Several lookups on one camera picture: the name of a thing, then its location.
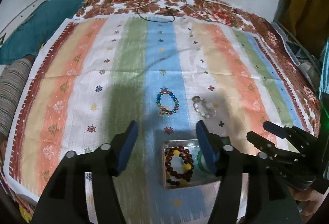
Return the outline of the jewelry box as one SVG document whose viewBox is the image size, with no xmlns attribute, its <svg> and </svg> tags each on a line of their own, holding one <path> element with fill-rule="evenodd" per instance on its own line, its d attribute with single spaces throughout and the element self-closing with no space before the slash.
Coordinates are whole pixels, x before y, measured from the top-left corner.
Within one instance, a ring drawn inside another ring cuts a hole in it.
<svg viewBox="0 0 329 224">
<path fill-rule="evenodd" d="M 165 189 L 198 187 L 220 180 L 198 169 L 194 157 L 195 147 L 200 147 L 196 139 L 168 140 L 162 144 Z"/>
</svg>

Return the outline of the green oval bangle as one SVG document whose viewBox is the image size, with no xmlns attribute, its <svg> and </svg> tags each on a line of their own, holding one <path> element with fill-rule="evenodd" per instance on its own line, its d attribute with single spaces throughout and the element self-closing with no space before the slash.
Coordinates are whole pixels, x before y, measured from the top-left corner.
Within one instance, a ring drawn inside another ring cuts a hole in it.
<svg viewBox="0 0 329 224">
<path fill-rule="evenodd" d="M 200 147 L 194 148 L 194 157 L 196 159 L 195 160 L 196 165 L 200 171 L 207 173 L 207 174 L 212 174 L 212 171 L 210 171 L 210 169 L 208 168 L 208 166 L 206 164 L 204 154 Z"/>
</svg>

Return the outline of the light blue dotted fabric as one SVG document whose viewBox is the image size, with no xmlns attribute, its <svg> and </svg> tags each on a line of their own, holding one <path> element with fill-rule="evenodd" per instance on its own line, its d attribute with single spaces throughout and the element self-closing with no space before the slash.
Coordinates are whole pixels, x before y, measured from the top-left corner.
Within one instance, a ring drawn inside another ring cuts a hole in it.
<svg viewBox="0 0 329 224">
<path fill-rule="evenodd" d="M 326 41 L 326 45 L 324 47 L 324 51 L 321 54 L 322 61 L 322 73 L 320 78 L 320 86 L 319 86 L 319 98 L 324 103 L 328 101 L 328 40 Z"/>
</svg>

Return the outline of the mustard yellow garment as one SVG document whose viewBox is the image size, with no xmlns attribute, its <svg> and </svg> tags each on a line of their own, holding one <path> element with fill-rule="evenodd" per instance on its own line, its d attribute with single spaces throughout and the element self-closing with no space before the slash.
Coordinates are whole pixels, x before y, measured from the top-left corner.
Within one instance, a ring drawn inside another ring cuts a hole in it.
<svg viewBox="0 0 329 224">
<path fill-rule="evenodd" d="M 328 39 L 328 0 L 283 0 L 278 21 L 319 56 Z"/>
</svg>

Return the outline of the striped colourful woven cloth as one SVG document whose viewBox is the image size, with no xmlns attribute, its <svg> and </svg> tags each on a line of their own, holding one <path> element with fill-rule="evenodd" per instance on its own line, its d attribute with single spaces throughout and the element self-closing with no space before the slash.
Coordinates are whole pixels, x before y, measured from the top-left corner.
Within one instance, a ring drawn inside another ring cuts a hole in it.
<svg viewBox="0 0 329 224">
<path fill-rule="evenodd" d="M 288 78 L 270 43 L 220 23 L 180 18 L 110 15 L 65 20 L 32 66 L 8 145 L 5 175 L 11 189 L 37 202 L 68 150 L 93 152 L 125 130 L 139 136 L 123 176 L 115 180 L 122 203 L 168 201 L 160 148 L 190 139 L 204 120 L 254 154 L 248 131 L 275 145 L 269 120 L 316 133 L 307 99 Z"/>
</svg>

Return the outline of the striped grey pillow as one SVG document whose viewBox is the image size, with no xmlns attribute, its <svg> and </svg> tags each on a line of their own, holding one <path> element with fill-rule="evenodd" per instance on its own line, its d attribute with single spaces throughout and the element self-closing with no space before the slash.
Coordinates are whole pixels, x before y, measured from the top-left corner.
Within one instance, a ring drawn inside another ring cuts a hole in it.
<svg viewBox="0 0 329 224">
<path fill-rule="evenodd" d="M 1 75 L 1 135 L 9 135 L 13 118 L 35 57 L 27 55 L 7 66 Z"/>
</svg>

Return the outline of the teal blanket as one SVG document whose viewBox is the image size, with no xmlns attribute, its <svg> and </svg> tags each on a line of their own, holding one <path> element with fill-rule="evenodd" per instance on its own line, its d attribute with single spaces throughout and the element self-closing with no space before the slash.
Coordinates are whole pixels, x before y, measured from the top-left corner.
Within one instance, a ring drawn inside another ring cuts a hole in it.
<svg viewBox="0 0 329 224">
<path fill-rule="evenodd" d="M 20 24 L 1 46 L 1 65 L 9 65 L 25 56 L 37 56 L 65 19 L 72 18 L 84 0 L 50 0 L 43 2 Z"/>
</svg>

